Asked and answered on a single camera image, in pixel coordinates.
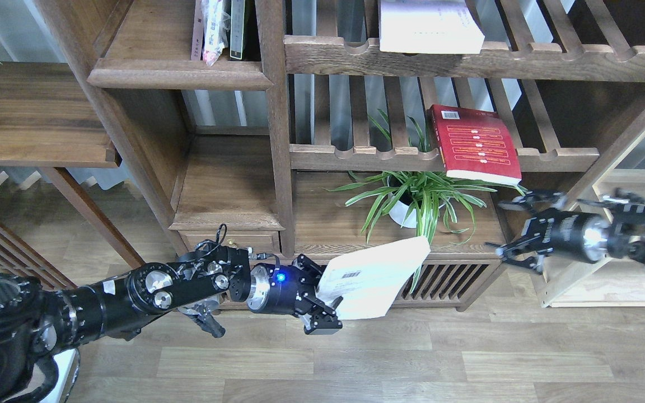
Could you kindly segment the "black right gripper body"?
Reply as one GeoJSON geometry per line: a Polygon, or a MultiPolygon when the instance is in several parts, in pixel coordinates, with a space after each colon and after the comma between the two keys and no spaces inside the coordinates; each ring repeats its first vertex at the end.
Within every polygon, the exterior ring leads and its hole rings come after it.
{"type": "Polygon", "coordinates": [[[527,220],[525,252],[558,254],[584,263],[599,262],[607,252],[609,223],[595,213],[548,208],[527,220]]]}

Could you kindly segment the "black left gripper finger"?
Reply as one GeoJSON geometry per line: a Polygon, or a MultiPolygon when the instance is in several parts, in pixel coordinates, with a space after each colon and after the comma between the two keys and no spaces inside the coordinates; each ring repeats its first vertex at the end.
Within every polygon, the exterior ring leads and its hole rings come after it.
{"type": "Polygon", "coordinates": [[[342,321],[337,317],[336,308],[342,302],[343,296],[338,296],[328,306],[312,294],[302,296],[302,313],[297,318],[303,323],[306,335],[331,335],[343,328],[342,321]]]}
{"type": "Polygon", "coordinates": [[[325,266],[318,265],[304,254],[294,258],[292,266],[295,267],[297,281],[306,285],[317,286],[325,272],[325,266]]]}

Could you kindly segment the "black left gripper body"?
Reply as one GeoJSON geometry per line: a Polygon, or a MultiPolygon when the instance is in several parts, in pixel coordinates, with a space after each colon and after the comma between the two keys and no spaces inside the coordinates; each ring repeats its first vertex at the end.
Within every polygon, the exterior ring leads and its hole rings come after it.
{"type": "Polygon", "coordinates": [[[248,308],[254,313],[296,316],[302,313],[302,296],[315,295],[315,286],[297,281],[296,268],[261,263],[251,271],[248,308]]]}

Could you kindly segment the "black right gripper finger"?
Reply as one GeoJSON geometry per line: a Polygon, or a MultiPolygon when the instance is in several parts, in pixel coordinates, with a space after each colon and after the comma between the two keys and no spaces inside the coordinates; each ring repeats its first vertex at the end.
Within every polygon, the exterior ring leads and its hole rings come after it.
{"type": "Polygon", "coordinates": [[[550,203],[551,207],[561,209],[566,201],[567,195],[562,191],[535,189],[529,190],[525,194],[517,196],[512,200],[500,201],[498,206],[504,210],[537,213],[534,208],[536,203],[550,203]]]}
{"type": "Polygon", "coordinates": [[[485,245],[493,248],[495,254],[505,264],[528,269],[535,274],[543,273],[543,260],[547,254],[547,247],[543,245],[540,235],[523,235],[504,245],[491,242],[486,242],[485,245]]]}

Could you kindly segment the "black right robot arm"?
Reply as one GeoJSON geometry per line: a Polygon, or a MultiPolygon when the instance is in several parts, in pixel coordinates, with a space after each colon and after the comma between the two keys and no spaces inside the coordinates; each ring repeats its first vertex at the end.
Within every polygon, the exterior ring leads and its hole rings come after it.
{"type": "Polygon", "coordinates": [[[563,211],[562,191],[530,190],[512,200],[500,201],[504,210],[529,213],[518,239],[494,245],[502,262],[542,273],[543,259],[552,254],[594,264],[603,257],[628,257],[645,266],[645,198],[616,189],[612,197],[585,204],[609,210],[612,220],[599,214],[563,211]]]}

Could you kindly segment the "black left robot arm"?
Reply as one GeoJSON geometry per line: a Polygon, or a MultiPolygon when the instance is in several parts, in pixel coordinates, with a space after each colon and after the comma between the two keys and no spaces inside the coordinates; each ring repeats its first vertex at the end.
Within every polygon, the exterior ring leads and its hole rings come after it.
{"type": "Polygon", "coordinates": [[[308,335],[342,329],[342,298],[316,295],[322,267],[305,255],[290,266],[269,264],[271,254],[225,246],[225,235],[222,224],[215,240],[174,263],[148,263],[74,290],[48,291],[34,277],[0,273],[0,402],[42,400],[59,378],[54,355],[105,336],[130,341],[171,311],[220,338],[225,329],[212,313],[223,293],[254,313],[300,318],[308,335]]]}

